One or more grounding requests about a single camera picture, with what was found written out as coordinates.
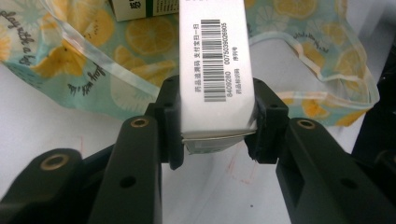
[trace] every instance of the printed label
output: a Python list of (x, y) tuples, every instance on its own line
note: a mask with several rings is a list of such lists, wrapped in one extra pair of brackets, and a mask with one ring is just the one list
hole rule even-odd
[[(208, 138), (230, 146), (255, 129), (243, 0), (180, 1), (180, 95), (191, 153), (224, 149)], [(213, 147), (198, 148), (200, 141)]]
[(178, 0), (151, 0), (153, 1), (153, 16), (178, 12)]
[(147, 17), (146, 0), (112, 0), (112, 5), (117, 21)]

